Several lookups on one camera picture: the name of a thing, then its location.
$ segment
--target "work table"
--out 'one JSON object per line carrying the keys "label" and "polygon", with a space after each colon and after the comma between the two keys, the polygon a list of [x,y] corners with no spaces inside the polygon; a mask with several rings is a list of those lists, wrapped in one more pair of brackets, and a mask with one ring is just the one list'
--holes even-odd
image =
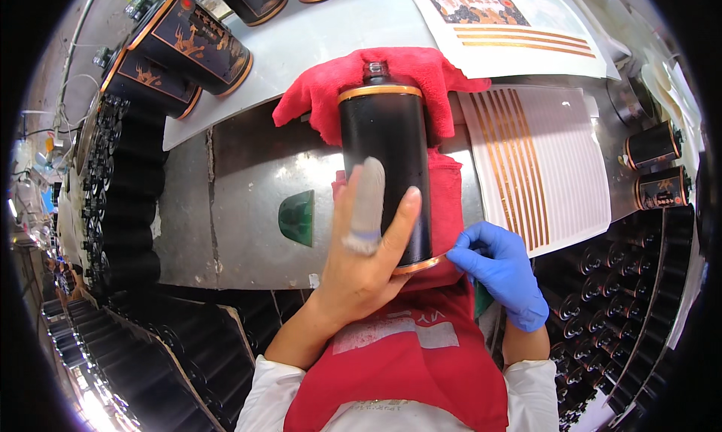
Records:
{"label": "work table", "polygon": [[[630,195],[638,174],[622,166],[626,127],[609,100],[606,80],[574,76],[494,79],[577,87],[594,98],[591,112],[607,168],[612,220],[636,210]],[[461,202],[466,226],[482,220],[479,181],[464,115],[449,95],[456,135],[440,152],[463,164]],[[161,283],[215,289],[310,288],[323,270],[331,233],[331,183],[343,169],[341,148],[326,145],[307,121],[276,128],[277,100],[214,125],[170,151],[160,198],[161,236],[154,241]],[[278,227],[281,202],[312,189],[312,246],[284,237]]]}

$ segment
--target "gold foil strip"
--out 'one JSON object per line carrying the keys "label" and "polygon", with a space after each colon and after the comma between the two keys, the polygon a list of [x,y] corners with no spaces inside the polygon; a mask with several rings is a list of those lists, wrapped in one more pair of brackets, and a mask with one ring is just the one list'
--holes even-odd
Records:
{"label": "gold foil strip", "polygon": [[529,174],[526,170],[526,165],[524,164],[523,152],[520,149],[523,141],[520,139],[520,135],[516,130],[516,123],[514,122],[513,116],[511,115],[509,103],[506,101],[504,91],[494,91],[494,97],[499,103],[499,109],[504,116],[504,122],[506,123],[507,131],[512,140],[514,156],[516,157],[516,170],[519,173],[519,180],[521,181],[521,200],[524,202],[524,218],[526,219],[526,231],[528,236],[528,242],[526,243],[526,245],[529,250],[534,250],[536,247],[538,247],[538,237],[535,238],[535,236],[537,235],[537,221],[534,220],[534,225],[532,226],[534,211],[533,208],[529,208],[529,205],[531,205],[531,202],[528,200],[528,197],[531,197],[531,188],[529,187]]}
{"label": "gold foil strip", "polygon": [[529,40],[534,42],[545,42],[547,44],[566,45],[567,47],[583,48],[591,51],[591,48],[582,44],[573,44],[572,42],[564,42],[554,39],[542,39],[541,37],[518,36],[512,34],[456,34],[459,39],[516,39]]}
{"label": "gold foil strip", "polygon": [[544,186],[542,184],[542,175],[539,172],[539,165],[538,165],[538,159],[537,159],[537,150],[534,148],[534,142],[531,140],[531,131],[529,130],[529,123],[526,120],[526,115],[524,113],[524,107],[521,106],[521,100],[519,99],[519,94],[516,92],[516,89],[511,90],[510,94],[513,94],[513,102],[516,104],[514,108],[519,107],[519,123],[521,123],[524,130],[524,138],[526,139],[526,142],[528,144],[528,147],[531,149],[531,159],[530,161],[534,162],[534,173],[536,174],[536,180],[538,182],[538,193],[536,192],[537,185],[534,185],[535,188],[535,194],[537,195],[537,200],[541,199],[541,211],[538,211],[539,213],[539,223],[541,226],[544,227],[544,243],[546,245],[549,244],[549,220],[546,217],[546,199],[544,196]]}
{"label": "gold foil strip", "polygon": [[509,102],[507,101],[506,94],[504,93],[503,90],[501,90],[501,97],[504,100],[504,105],[509,114],[510,121],[513,124],[513,129],[516,132],[516,135],[519,137],[520,160],[522,162],[522,164],[521,164],[522,169],[524,170],[524,179],[526,182],[525,186],[528,191],[529,199],[530,199],[528,212],[531,217],[531,229],[533,230],[534,249],[535,249],[536,247],[539,247],[539,245],[540,245],[540,240],[539,240],[540,232],[539,232],[539,225],[537,224],[537,221],[541,222],[541,218],[539,218],[539,216],[537,214],[537,212],[539,210],[539,206],[538,206],[539,201],[537,200],[537,202],[536,202],[537,203],[537,212],[535,212],[534,204],[531,202],[531,199],[534,199],[534,198],[538,199],[537,189],[536,189],[537,180],[534,178],[534,172],[532,171],[531,154],[529,152],[528,144],[527,144],[526,140],[524,139],[523,129],[521,128],[521,124],[519,123],[519,113],[517,112],[516,104],[513,104],[513,100],[512,100],[512,105],[514,106],[514,114],[512,114],[511,108],[509,107]]}
{"label": "gold foil strip", "polygon": [[[476,119],[479,121],[479,127],[482,129],[482,134],[484,135],[484,140],[487,143],[487,152],[489,152],[489,159],[492,162],[492,168],[494,169],[494,177],[497,181],[497,188],[499,189],[499,196],[501,197],[501,206],[504,208],[504,215],[506,216],[506,226],[507,229],[512,230],[511,228],[511,217],[509,216],[509,207],[507,205],[507,193],[504,191],[503,185],[501,183],[501,177],[499,176],[499,169],[496,165],[496,158],[494,157],[494,148],[493,143],[491,139],[489,139],[489,133],[487,132],[486,125],[484,124],[484,120],[482,119],[482,111],[479,108],[479,104],[476,102],[476,99],[474,98],[474,94],[469,94],[469,96],[472,98],[472,103],[474,103],[474,111],[476,111]],[[479,93],[479,99],[482,99],[482,94]]]}
{"label": "gold foil strip", "polygon": [[494,27],[491,27],[491,28],[487,28],[487,27],[484,27],[484,28],[469,28],[469,27],[456,27],[456,26],[455,26],[455,27],[454,27],[454,30],[467,31],[467,32],[468,32],[468,31],[471,31],[471,32],[477,32],[477,33],[484,33],[484,32],[487,32],[487,31],[503,31],[503,32],[506,32],[506,33],[517,32],[517,33],[525,33],[525,34],[536,34],[537,36],[558,37],[559,39],[572,40],[572,41],[575,41],[575,42],[580,42],[580,43],[582,43],[582,44],[586,44],[586,43],[587,43],[587,41],[584,40],[584,39],[578,39],[578,38],[576,38],[576,37],[565,36],[564,34],[546,33],[546,32],[541,31],[541,30],[533,30],[533,29],[494,28]]}
{"label": "gold foil strip", "polygon": [[508,172],[511,176],[511,182],[512,186],[509,187],[509,184],[507,183],[507,188],[509,189],[509,194],[514,194],[514,198],[516,199],[516,203],[511,203],[511,221],[514,222],[514,233],[517,233],[526,243],[526,233],[524,232],[524,222],[521,220],[521,214],[519,214],[519,222],[521,222],[521,226],[519,226],[519,223],[516,220],[516,213],[517,210],[521,209],[521,202],[519,201],[519,191],[516,189],[516,187],[519,185],[519,183],[516,181],[516,173],[513,170],[512,167],[512,159],[511,159],[511,151],[509,150],[509,141],[506,139],[504,129],[501,125],[501,117],[499,115],[499,111],[497,111],[496,103],[494,103],[494,97],[492,97],[492,93],[487,91],[487,97],[489,98],[489,103],[492,106],[492,112],[494,112],[494,118],[496,119],[496,128],[498,130],[498,134],[501,138],[502,145],[504,150],[501,151],[501,162],[502,162],[502,170],[504,170],[504,177],[506,178],[506,173]]}
{"label": "gold foil strip", "polygon": [[463,41],[463,42],[461,42],[461,44],[466,45],[467,47],[522,47],[522,48],[544,49],[544,50],[549,50],[551,52],[570,53],[572,55],[588,56],[590,58],[596,59],[596,56],[592,55],[591,53],[578,52],[577,50],[566,49],[566,48],[547,47],[546,45],[513,44],[511,42],[470,42],[470,41]]}
{"label": "gold foil strip", "polygon": [[[523,172],[520,167],[521,159],[519,158],[519,141],[514,137],[511,131],[509,117],[506,115],[506,111],[501,103],[498,91],[494,91],[494,100],[499,106],[499,115],[501,117],[501,121],[499,122],[500,134],[504,138],[504,146],[510,155],[509,160],[512,162],[512,166],[510,166],[509,169],[510,172],[514,174],[514,194],[516,196],[517,211],[519,213],[520,228],[522,231],[521,238],[524,240],[526,247],[531,250],[531,222],[529,220],[529,206],[526,198],[526,180],[522,179]],[[521,190],[521,202],[519,202],[519,190]]]}

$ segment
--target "gloved hand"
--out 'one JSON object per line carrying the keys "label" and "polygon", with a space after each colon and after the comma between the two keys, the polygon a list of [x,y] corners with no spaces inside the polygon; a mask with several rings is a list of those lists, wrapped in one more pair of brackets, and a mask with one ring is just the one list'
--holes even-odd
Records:
{"label": "gloved hand", "polygon": [[506,307],[515,327],[533,332],[544,325],[549,306],[518,234],[486,221],[477,222],[459,234],[446,257],[470,276],[469,281],[476,278]]}

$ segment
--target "fingernail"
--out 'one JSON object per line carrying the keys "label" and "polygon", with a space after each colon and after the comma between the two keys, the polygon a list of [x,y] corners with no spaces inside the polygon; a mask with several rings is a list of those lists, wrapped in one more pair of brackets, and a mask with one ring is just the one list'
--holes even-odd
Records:
{"label": "fingernail", "polygon": [[416,186],[409,186],[406,193],[403,195],[403,199],[408,205],[416,203],[421,199],[421,191]]}

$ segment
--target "gold trim ring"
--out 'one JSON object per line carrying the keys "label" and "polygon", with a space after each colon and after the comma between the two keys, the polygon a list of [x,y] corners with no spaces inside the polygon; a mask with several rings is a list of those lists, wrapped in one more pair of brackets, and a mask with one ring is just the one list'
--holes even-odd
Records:
{"label": "gold trim ring", "polygon": [[359,88],[350,89],[345,92],[341,92],[338,96],[338,102],[341,103],[344,100],[348,100],[353,97],[361,95],[374,95],[374,94],[404,94],[404,95],[417,95],[423,98],[421,89],[415,88],[412,85],[400,85],[400,84],[379,84],[379,85],[364,85]]}
{"label": "gold trim ring", "polygon": [[445,262],[445,261],[446,261],[446,254],[441,254],[439,256],[434,256],[433,258],[426,259],[420,263],[414,263],[413,265],[399,266],[393,270],[391,275],[403,275],[403,274],[418,273],[419,271],[422,271],[424,269],[429,269],[430,267],[434,267],[435,265],[438,265],[439,263]]}

